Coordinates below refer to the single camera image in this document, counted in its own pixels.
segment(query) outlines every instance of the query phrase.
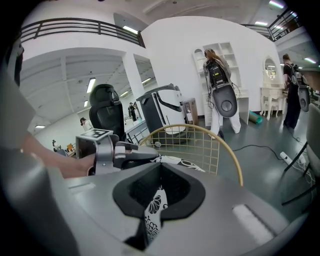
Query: white ceiling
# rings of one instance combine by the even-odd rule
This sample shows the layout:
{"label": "white ceiling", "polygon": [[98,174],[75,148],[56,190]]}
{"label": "white ceiling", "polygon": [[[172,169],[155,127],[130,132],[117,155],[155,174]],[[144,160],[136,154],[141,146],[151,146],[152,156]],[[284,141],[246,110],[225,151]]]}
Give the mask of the white ceiling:
{"label": "white ceiling", "polygon": [[[137,60],[136,63],[142,81],[155,77],[150,62]],[[87,93],[90,78],[96,78],[95,86],[113,85],[119,95],[131,91],[119,56],[63,56],[22,69],[20,91],[36,110],[29,132],[37,132],[36,125],[47,126],[84,110],[85,101],[88,101],[86,108],[90,107]]]}
{"label": "white ceiling", "polygon": [[[280,9],[269,4],[270,0],[130,0],[154,20],[177,16],[207,16],[239,24],[254,24],[256,21],[273,22]],[[276,2],[286,5],[282,0]]]}
{"label": "white ceiling", "polygon": [[[297,64],[299,67],[303,67],[302,71],[303,70],[305,71],[320,70],[320,68],[318,67],[318,65],[320,65],[320,54],[312,41],[298,44],[284,51],[280,51],[278,54],[279,54],[280,62],[283,62],[282,56],[284,54],[288,54],[290,56],[291,61],[294,64]],[[316,63],[315,64],[310,63],[304,60],[304,58],[310,58],[316,61]]]}

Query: black chair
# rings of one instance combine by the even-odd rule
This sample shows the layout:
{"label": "black chair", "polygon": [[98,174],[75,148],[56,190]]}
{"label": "black chair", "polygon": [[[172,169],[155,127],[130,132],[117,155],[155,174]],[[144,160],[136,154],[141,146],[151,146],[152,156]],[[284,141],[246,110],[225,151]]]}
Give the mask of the black chair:
{"label": "black chair", "polygon": [[90,94],[90,121],[94,128],[111,130],[126,140],[124,112],[119,96],[110,84],[99,84]]}

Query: black and white fabric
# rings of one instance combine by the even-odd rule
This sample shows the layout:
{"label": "black and white fabric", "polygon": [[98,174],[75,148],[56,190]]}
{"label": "black and white fabric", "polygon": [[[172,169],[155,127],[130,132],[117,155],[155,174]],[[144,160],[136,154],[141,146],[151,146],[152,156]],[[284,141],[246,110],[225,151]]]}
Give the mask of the black and white fabric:
{"label": "black and white fabric", "polygon": [[[185,166],[188,168],[195,169],[200,172],[205,172],[199,166],[194,163],[183,160],[175,156],[159,155],[157,158],[153,159],[153,163],[169,163],[176,164],[180,166]],[[161,229],[160,223],[160,213],[162,210],[168,208],[166,191],[162,186],[156,191],[153,200],[149,203],[148,207],[144,211],[144,221],[145,229],[147,233],[148,242],[151,243],[152,240],[158,235]]]}

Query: black metal railing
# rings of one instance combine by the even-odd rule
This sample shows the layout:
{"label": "black metal railing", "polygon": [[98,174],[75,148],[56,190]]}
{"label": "black metal railing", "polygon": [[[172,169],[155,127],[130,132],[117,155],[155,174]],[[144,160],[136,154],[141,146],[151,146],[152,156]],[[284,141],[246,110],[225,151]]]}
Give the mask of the black metal railing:
{"label": "black metal railing", "polygon": [[279,15],[269,26],[252,24],[241,25],[260,33],[273,42],[302,26],[299,22],[298,15],[289,8]]}
{"label": "black metal railing", "polygon": [[145,48],[140,31],[135,34],[120,26],[87,18],[51,18],[28,24],[21,28],[21,41],[58,33],[93,33],[116,37]]}

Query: power strip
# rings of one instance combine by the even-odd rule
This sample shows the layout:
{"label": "power strip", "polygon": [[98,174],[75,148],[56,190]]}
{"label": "power strip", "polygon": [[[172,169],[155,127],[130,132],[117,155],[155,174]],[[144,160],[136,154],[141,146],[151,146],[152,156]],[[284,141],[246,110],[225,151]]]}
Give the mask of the power strip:
{"label": "power strip", "polygon": [[291,158],[285,153],[285,152],[281,152],[280,153],[280,157],[288,164],[290,165],[292,160]]}

